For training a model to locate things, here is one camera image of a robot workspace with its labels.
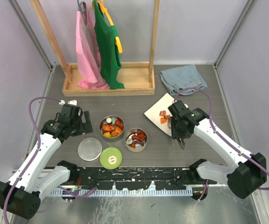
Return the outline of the yellow food piece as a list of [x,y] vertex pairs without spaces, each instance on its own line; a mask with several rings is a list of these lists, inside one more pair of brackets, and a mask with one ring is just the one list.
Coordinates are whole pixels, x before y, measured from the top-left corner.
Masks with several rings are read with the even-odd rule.
[[106,133],[104,133],[103,134],[105,137],[107,137],[107,138],[110,138],[111,137],[111,133],[110,132],[106,132]]

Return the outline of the round steel lid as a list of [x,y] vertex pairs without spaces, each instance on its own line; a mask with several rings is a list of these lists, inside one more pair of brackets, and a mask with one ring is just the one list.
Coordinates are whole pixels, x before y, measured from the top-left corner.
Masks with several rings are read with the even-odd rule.
[[93,137],[85,138],[78,146],[78,155],[84,161],[94,161],[103,150],[101,142]]

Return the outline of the red food piece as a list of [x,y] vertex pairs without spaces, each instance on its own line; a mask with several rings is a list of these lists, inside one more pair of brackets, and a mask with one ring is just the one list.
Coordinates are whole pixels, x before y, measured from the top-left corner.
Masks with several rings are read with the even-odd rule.
[[115,121],[115,125],[116,125],[117,127],[119,127],[121,130],[124,129],[124,126],[122,125],[121,121],[118,120],[118,119]]

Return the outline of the green round lid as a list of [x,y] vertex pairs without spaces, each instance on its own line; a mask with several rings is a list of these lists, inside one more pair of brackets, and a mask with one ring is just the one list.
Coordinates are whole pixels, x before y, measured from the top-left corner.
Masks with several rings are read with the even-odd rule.
[[120,166],[122,158],[122,153],[119,149],[108,147],[101,152],[99,160],[102,167],[113,170]]

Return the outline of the small sushi roll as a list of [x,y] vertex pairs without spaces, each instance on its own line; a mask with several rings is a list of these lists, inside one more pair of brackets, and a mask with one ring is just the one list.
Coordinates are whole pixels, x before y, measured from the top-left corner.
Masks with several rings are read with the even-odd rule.
[[127,139],[126,143],[127,143],[127,145],[131,145],[133,143],[133,140],[132,139]]

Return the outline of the red bacon piece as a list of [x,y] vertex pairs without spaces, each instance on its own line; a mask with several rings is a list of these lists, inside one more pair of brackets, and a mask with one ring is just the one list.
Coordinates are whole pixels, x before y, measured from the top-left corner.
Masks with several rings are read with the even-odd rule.
[[144,140],[146,138],[146,135],[144,133],[135,133],[131,136],[133,140]]

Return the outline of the small steel bowl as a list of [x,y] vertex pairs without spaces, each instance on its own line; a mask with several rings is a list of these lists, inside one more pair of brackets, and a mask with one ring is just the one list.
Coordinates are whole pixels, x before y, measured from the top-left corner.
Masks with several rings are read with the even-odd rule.
[[[142,140],[144,143],[145,143],[145,146],[144,147],[136,147],[136,148],[132,148],[130,147],[130,145],[127,145],[126,143],[126,140],[127,139],[131,139],[131,136],[135,133],[144,133],[146,135],[146,138],[144,140]],[[125,135],[125,146],[131,151],[131,152],[134,152],[134,153],[139,153],[139,152],[142,152],[145,148],[146,148],[146,145],[147,145],[147,141],[148,141],[148,138],[147,138],[147,134],[146,132],[143,130],[143,129],[140,129],[140,128],[132,128],[130,129],[126,135]]]

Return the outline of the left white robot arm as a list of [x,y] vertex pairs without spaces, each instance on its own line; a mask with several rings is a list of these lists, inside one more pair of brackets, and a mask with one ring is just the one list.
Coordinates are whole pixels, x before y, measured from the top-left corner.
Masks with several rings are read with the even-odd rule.
[[3,213],[9,212],[29,220],[51,191],[62,183],[75,184],[79,176],[77,166],[67,161],[60,161],[42,179],[39,179],[39,175],[66,139],[92,131],[89,111],[64,104],[56,118],[43,125],[37,143],[20,168],[7,182],[0,182],[0,207]]

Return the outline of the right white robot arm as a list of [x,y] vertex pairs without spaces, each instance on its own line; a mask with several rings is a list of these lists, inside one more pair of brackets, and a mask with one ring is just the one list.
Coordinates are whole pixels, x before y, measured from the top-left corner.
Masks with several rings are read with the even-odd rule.
[[176,101],[168,107],[171,113],[171,134],[174,140],[185,148],[185,139],[195,135],[204,140],[226,162],[226,165],[213,164],[199,159],[190,165],[190,180],[199,184],[203,180],[212,180],[226,184],[240,199],[245,199],[266,181],[266,158],[253,154],[228,137],[210,120],[202,109],[190,110],[182,101]]

